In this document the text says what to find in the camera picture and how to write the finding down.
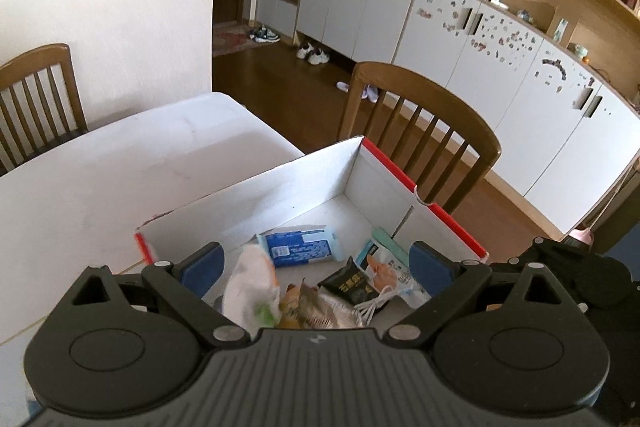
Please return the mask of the dark sneakers pair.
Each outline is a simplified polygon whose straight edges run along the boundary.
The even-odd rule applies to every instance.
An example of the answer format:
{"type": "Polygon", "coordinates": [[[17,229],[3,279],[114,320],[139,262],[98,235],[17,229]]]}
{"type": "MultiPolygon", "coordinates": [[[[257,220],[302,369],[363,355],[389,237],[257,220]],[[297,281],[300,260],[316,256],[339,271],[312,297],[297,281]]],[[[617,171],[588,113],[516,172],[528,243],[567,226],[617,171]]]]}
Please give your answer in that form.
{"type": "Polygon", "coordinates": [[[281,37],[270,28],[262,25],[250,31],[250,40],[256,43],[277,43],[281,40],[281,37]]]}

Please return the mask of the silver foil snack bag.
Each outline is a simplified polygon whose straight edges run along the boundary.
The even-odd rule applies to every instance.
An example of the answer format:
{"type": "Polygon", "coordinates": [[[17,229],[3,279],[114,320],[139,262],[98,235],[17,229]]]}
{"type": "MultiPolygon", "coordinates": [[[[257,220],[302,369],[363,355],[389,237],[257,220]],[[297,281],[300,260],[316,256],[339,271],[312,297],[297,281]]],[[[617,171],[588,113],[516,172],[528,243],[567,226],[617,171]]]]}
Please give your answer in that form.
{"type": "Polygon", "coordinates": [[[322,288],[309,287],[316,292],[311,329],[361,329],[364,326],[360,314],[349,303],[322,288]]]}

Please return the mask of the doormat rug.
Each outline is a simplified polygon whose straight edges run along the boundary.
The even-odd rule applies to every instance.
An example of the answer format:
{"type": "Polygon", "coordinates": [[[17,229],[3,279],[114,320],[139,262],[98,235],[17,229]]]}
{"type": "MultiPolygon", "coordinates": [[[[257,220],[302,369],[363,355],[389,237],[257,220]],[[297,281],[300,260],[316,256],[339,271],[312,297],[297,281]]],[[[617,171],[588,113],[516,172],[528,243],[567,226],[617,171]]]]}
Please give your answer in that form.
{"type": "Polygon", "coordinates": [[[257,46],[250,38],[250,26],[228,25],[213,28],[213,57],[242,52],[257,46]]]}

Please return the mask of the white plastic bag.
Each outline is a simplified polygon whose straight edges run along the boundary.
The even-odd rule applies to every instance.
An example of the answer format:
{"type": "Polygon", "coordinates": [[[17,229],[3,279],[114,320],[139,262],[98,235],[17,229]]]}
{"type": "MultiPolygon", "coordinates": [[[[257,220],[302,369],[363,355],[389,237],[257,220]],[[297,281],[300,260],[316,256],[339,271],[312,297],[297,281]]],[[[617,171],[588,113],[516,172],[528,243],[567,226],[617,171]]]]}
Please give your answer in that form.
{"type": "Polygon", "coordinates": [[[280,298],[271,258],[259,245],[246,245],[224,288],[222,314],[255,338],[280,323],[280,298]]]}

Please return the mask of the orange round fruit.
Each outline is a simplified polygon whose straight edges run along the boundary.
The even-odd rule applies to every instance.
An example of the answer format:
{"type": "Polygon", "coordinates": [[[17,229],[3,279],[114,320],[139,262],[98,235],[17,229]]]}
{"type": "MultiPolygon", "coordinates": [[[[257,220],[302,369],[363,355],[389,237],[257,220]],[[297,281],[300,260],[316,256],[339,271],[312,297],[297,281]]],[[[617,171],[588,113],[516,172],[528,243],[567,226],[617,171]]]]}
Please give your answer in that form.
{"type": "Polygon", "coordinates": [[[278,329],[311,329],[311,314],[316,292],[303,284],[288,285],[279,305],[278,329]]]}

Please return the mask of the wooden chair at left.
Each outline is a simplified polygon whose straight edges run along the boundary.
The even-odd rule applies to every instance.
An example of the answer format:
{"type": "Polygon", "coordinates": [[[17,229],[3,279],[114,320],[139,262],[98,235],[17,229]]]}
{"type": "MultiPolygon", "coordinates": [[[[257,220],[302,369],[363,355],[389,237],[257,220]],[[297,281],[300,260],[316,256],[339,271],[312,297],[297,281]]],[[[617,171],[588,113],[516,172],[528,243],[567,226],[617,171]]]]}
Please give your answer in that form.
{"type": "Polygon", "coordinates": [[[70,46],[51,43],[1,66],[1,173],[88,132],[70,46]]]}

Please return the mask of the blue tissue pack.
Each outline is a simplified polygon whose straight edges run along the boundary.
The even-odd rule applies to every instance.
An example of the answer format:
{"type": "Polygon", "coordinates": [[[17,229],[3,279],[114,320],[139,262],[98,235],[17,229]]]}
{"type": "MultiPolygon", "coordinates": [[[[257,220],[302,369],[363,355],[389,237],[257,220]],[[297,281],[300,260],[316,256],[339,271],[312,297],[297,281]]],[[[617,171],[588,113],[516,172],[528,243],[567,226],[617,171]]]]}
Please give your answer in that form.
{"type": "Polygon", "coordinates": [[[257,243],[276,268],[308,265],[318,261],[343,261],[343,248],[331,227],[275,229],[257,234],[257,243]]]}

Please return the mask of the white sneakers pair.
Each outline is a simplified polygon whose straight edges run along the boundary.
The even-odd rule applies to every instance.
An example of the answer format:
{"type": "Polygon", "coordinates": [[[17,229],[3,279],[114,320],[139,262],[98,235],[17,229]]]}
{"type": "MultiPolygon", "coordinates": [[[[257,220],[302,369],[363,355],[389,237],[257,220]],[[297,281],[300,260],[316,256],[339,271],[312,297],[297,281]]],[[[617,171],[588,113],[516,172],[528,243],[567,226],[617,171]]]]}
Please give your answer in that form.
{"type": "Polygon", "coordinates": [[[304,43],[297,51],[296,57],[312,66],[328,64],[330,57],[324,49],[315,48],[310,42],[304,43]]]}

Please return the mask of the wooden chair behind box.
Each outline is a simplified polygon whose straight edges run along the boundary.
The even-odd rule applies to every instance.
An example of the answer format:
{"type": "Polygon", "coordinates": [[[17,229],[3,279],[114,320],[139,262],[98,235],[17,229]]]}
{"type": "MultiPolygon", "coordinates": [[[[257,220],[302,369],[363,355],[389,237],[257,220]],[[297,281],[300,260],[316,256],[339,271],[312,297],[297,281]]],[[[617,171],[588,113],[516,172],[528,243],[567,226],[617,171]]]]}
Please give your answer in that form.
{"type": "Polygon", "coordinates": [[[425,204],[436,202],[464,156],[473,153],[472,166],[444,202],[446,213],[453,213],[499,159],[501,145],[485,119],[435,81],[381,62],[356,64],[350,81],[355,94],[346,100],[337,139],[361,134],[390,153],[402,174],[416,175],[412,191],[425,204]],[[367,83],[383,91],[378,103],[361,100],[367,83]]]}

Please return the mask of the white slippers on floor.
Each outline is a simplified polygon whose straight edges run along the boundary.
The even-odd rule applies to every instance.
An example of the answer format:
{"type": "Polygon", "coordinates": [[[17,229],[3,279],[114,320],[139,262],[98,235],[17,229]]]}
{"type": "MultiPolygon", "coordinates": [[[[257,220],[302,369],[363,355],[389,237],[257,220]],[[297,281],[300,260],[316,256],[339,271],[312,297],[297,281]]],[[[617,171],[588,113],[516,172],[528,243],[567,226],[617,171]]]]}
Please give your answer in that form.
{"type": "MultiPolygon", "coordinates": [[[[347,94],[347,98],[350,100],[354,94],[355,94],[355,88],[356,86],[351,82],[347,82],[347,81],[337,81],[337,83],[335,83],[335,87],[337,87],[338,90],[340,90],[341,92],[344,92],[347,94]]],[[[362,101],[369,101],[372,104],[378,103],[378,100],[380,98],[383,98],[384,93],[383,91],[378,88],[378,87],[374,87],[372,86],[372,84],[365,84],[361,90],[360,90],[360,98],[362,101]]]]}

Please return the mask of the red and white cardboard box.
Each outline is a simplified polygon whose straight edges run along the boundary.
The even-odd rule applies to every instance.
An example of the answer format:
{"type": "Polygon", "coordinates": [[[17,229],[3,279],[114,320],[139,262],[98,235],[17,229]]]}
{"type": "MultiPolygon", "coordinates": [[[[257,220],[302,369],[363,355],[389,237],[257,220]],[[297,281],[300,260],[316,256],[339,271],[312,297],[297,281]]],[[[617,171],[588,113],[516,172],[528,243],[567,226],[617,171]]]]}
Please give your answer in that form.
{"type": "MultiPolygon", "coordinates": [[[[150,258],[149,265],[160,260],[178,263],[209,242],[219,243],[224,248],[224,272],[203,300],[221,314],[222,294],[243,248],[259,245],[256,235],[275,229],[326,225],[335,231],[345,255],[343,261],[274,267],[280,301],[288,285],[305,282],[320,289],[318,284],[341,269],[349,257],[356,262],[375,228],[384,229],[407,254],[414,243],[424,242],[452,261],[477,259],[486,265],[412,189],[368,140],[354,138],[172,210],[143,225],[137,239],[150,258]]],[[[157,323],[165,315],[154,311],[155,300],[141,274],[128,293],[137,305],[148,309],[151,322],[157,323]]],[[[250,337],[250,343],[275,333],[303,335],[318,345],[343,333],[383,337],[390,326],[414,310],[395,298],[372,315],[356,310],[364,323],[361,329],[278,329],[277,325],[261,329],[255,338],[250,337]]],[[[167,318],[173,329],[186,329],[167,318]]]]}

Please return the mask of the black snack packet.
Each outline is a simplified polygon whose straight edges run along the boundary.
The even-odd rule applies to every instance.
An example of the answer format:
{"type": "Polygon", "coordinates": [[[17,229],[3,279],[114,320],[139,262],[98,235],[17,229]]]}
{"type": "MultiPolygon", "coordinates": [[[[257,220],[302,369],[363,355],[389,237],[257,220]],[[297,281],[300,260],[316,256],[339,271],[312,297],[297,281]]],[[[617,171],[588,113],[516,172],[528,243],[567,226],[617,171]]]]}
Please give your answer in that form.
{"type": "Polygon", "coordinates": [[[345,300],[351,306],[357,306],[378,297],[378,291],[371,284],[369,277],[356,265],[352,257],[348,258],[341,269],[323,279],[318,286],[345,300]]]}

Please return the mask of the white sideboard cabinet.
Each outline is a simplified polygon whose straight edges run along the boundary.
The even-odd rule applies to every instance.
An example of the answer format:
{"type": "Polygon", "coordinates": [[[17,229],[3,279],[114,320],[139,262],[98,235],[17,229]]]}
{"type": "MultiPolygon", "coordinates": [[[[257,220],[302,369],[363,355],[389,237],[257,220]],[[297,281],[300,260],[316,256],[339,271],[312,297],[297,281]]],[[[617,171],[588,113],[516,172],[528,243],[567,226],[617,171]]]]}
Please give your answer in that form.
{"type": "Polygon", "coordinates": [[[256,18],[353,61],[390,63],[475,109],[502,153],[495,174],[572,231],[639,152],[637,113],[575,57],[480,0],[257,0],[256,18]]]}

